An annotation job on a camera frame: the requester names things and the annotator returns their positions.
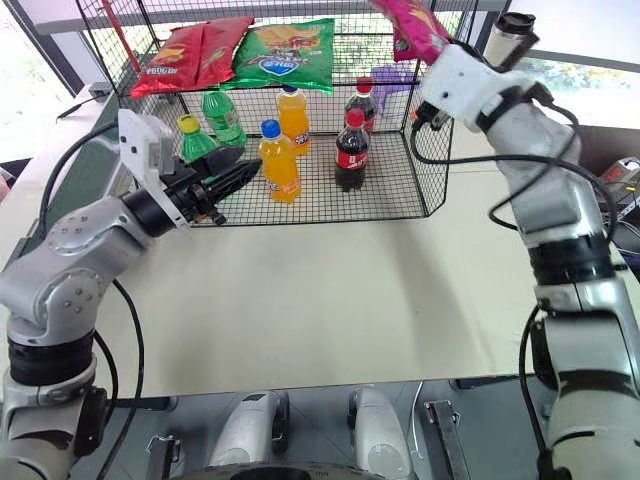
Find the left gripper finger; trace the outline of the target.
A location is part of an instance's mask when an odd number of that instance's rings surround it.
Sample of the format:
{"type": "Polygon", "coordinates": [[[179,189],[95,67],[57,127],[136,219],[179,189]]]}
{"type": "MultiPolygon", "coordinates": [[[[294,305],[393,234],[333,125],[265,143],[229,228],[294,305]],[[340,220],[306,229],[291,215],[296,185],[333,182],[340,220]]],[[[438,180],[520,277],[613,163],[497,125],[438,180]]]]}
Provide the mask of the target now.
{"type": "Polygon", "coordinates": [[[190,161],[188,165],[194,169],[199,176],[218,176],[234,165],[244,152],[245,148],[243,146],[223,146],[196,160],[190,161]]]}
{"type": "Polygon", "coordinates": [[[233,164],[210,164],[200,161],[200,176],[204,197],[200,201],[201,210],[213,210],[218,202],[241,190],[259,173],[261,160],[239,161],[233,164]]]}

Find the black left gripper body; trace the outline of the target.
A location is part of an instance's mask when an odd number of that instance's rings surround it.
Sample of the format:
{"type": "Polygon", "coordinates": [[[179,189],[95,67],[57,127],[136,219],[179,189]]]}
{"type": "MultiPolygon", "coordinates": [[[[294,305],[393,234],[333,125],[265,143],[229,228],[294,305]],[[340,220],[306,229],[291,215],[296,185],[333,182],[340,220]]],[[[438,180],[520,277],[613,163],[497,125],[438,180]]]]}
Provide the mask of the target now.
{"type": "Polygon", "coordinates": [[[188,223],[202,223],[206,219],[214,224],[226,223],[226,217],[216,206],[220,200],[218,185],[201,180],[199,173],[183,160],[178,160],[174,171],[163,174],[160,179],[165,185],[164,193],[188,223]]]}

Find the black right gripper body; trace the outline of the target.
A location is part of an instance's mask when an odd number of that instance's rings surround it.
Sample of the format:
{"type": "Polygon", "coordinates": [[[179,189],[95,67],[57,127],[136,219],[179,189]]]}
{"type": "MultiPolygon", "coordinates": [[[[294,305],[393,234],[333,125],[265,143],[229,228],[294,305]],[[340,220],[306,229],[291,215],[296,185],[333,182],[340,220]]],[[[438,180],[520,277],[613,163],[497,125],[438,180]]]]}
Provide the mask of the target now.
{"type": "Polygon", "coordinates": [[[427,125],[432,131],[440,131],[451,116],[427,101],[422,101],[414,112],[412,130],[420,131],[427,125]]]}

